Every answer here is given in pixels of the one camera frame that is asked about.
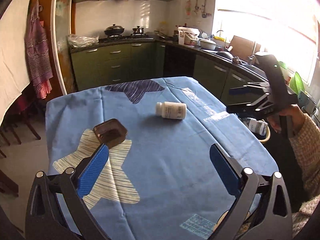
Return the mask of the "clear plastic water bottle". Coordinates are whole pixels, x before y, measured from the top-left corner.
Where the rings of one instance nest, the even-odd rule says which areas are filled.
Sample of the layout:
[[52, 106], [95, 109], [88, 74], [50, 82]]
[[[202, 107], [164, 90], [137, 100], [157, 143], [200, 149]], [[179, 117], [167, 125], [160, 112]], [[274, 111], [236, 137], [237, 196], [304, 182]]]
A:
[[254, 118], [241, 118], [242, 123], [253, 133], [265, 135], [265, 129], [268, 124], [262, 120], [256, 120]]

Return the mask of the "brown plastic tray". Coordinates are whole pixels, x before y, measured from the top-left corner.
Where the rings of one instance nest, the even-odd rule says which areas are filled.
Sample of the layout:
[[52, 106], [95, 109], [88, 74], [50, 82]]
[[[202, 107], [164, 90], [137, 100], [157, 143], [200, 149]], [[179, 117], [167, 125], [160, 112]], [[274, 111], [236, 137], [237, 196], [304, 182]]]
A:
[[121, 144], [127, 135], [127, 129], [115, 118], [94, 126], [93, 132], [99, 142], [109, 149]]

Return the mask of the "white pill bottle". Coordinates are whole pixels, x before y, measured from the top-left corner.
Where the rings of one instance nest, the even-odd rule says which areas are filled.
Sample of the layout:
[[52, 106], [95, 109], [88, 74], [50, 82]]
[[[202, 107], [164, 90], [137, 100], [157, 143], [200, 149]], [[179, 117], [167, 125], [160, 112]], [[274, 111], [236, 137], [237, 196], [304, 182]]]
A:
[[178, 102], [157, 102], [156, 115], [165, 119], [183, 120], [187, 113], [187, 105]]

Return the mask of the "steel kitchen faucet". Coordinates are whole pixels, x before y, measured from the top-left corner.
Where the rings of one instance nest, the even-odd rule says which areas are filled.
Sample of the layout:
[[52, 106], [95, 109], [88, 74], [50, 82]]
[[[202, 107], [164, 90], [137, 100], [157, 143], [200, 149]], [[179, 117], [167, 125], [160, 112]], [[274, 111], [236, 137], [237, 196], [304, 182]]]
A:
[[249, 64], [249, 65], [252, 64], [252, 61], [253, 61], [253, 59], [254, 59], [256, 46], [257, 46], [257, 43], [254, 41], [254, 43], [253, 43], [253, 48], [252, 48], [252, 53], [251, 53], [251, 55], [248, 57], [248, 64]]

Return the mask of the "yellow rimmed trash bin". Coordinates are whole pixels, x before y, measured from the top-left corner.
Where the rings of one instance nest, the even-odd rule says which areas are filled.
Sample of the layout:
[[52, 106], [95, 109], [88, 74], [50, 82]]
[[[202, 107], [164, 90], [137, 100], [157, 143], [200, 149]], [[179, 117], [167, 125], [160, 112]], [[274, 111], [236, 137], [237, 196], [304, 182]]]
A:
[[267, 128], [265, 129], [265, 135], [257, 135], [257, 139], [262, 143], [265, 144], [269, 141], [271, 137], [271, 132], [270, 132], [270, 128], [267, 126]]

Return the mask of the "green plastic colander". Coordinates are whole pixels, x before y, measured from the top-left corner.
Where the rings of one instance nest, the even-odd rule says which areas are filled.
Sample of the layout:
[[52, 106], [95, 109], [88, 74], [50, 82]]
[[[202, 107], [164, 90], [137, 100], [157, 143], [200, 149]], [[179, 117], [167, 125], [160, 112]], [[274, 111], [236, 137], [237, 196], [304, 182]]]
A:
[[295, 72], [293, 77], [291, 77], [290, 82], [289, 82], [289, 87], [297, 95], [299, 95], [300, 92], [305, 92], [304, 83], [303, 83], [302, 78], [300, 77], [298, 72]]

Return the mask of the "wooden cutting board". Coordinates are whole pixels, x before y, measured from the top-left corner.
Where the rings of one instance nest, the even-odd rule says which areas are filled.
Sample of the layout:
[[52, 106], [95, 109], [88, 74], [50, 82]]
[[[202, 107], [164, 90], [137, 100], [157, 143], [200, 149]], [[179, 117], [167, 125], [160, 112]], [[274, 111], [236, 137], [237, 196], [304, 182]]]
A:
[[[229, 44], [232, 47], [231, 54], [247, 62], [248, 57], [252, 53], [253, 43], [253, 41], [234, 35]], [[261, 45], [257, 43], [255, 53], [259, 51], [260, 48]]]

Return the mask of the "beige knit right sleeve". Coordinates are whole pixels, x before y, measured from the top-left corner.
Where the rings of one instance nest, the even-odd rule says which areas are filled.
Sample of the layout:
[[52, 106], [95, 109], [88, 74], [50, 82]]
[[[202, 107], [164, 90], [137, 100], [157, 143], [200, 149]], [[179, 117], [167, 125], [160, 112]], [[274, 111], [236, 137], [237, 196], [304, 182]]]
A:
[[294, 136], [289, 139], [296, 161], [302, 171], [303, 187], [309, 200], [292, 215], [292, 236], [295, 237], [307, 224], [319, 204], [319, 128], [297, 105], [279, 112], [290, 116]]

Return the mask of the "white enamel basin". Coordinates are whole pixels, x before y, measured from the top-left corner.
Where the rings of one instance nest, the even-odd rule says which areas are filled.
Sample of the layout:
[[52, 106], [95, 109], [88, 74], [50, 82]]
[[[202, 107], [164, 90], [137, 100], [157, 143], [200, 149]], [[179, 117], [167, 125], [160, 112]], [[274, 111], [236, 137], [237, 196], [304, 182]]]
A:
[[217, 47], [217, 44], [214, 41], [208, 39], [200, 38], [199, 42], [202, 49], [215, 50]]

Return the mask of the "blue patterned tablecloth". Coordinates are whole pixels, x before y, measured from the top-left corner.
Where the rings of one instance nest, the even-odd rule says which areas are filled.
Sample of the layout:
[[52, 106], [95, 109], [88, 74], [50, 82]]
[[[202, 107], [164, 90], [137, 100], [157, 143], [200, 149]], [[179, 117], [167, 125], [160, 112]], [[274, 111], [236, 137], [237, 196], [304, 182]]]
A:
[[[49, 174], [70, 167], [67, 159], [87, 129], [115, 118], [127, 129], [119, 164], [110, 154], [106, 168], [125, 174], [132, 202], [120, 199], [111, 176], [91, 213], [111, 239], [207, 239], [234, 197], [209, 157], [219, 144], [241, 166], [271, 175], [277, 164], [266, 148], [225, 105], [189, 77], [157, 79], [161, 90], [133, 103], [124, 92], [97, 87], [48, 102], [46, 133]], [[187, 105], [183, 120], [156, 115], [157, 102]]]

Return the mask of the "clear plastic bag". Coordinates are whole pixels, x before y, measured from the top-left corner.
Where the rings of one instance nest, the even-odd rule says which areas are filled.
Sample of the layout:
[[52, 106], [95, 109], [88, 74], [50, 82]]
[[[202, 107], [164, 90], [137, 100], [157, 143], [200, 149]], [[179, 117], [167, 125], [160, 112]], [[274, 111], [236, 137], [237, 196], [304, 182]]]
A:
[[72, 48], [85, 48], [97, 44], [99, 42], [99, 36], [87, 37], [69, 34], [67, 41]]

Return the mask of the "small steel pot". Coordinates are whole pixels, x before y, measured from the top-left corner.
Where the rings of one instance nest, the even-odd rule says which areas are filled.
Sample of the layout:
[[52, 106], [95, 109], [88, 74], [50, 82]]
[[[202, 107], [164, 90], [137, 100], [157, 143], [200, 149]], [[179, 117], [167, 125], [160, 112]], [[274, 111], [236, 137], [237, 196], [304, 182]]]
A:
[[139, 25], [132, 28], [132, 35], [145, 35], [144, 28]]

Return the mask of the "purple checked apron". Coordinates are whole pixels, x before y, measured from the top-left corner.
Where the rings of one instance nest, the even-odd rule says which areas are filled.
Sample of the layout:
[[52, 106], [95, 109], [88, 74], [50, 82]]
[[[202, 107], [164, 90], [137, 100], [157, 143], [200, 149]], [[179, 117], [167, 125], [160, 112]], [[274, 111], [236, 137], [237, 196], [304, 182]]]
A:
[[29, 27], [25, 38], [25, 48], [31, 81], [39, 99], [45, 99], [52, 91], [50, 79], [53, 77], [50, 64], [47, 35], [40, 21], [40, 0], [32, 8]]

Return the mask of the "black wok with lid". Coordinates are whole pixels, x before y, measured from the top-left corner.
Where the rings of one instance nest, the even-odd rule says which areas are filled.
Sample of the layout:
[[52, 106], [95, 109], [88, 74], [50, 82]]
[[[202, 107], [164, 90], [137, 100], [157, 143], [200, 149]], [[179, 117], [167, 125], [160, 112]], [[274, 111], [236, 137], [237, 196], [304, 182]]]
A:
[[104, 34], [107, 37], [121, 36], [124, 30], [125, 29], [121, 25], [113, 24], [112, 26], [109, 26], [104, 30]]

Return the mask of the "white hanging cloth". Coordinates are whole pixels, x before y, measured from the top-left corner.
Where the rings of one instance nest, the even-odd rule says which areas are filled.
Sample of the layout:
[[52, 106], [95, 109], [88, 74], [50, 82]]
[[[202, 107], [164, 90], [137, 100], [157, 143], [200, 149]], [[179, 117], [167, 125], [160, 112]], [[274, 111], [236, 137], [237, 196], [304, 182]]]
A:
[[30, 0], [12, 0], [1, 18], [1, 120], [29, 85], [24, 37]]

